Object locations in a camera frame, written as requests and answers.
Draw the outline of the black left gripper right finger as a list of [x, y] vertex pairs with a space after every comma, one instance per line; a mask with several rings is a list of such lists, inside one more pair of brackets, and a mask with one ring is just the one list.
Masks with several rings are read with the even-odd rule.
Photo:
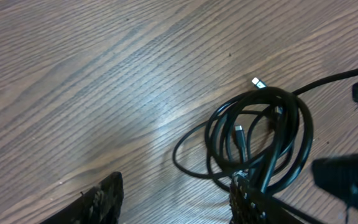
[[248, 174], [233, 173], [229, 187], [230, 224], [302, 224], [278, 203], [250, 186]]

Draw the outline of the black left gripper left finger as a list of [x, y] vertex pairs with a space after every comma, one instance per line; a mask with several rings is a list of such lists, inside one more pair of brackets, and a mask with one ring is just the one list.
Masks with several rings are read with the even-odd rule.
[[122, 174], [113, 172], [42, 224], [118, 224], [123, 200]]

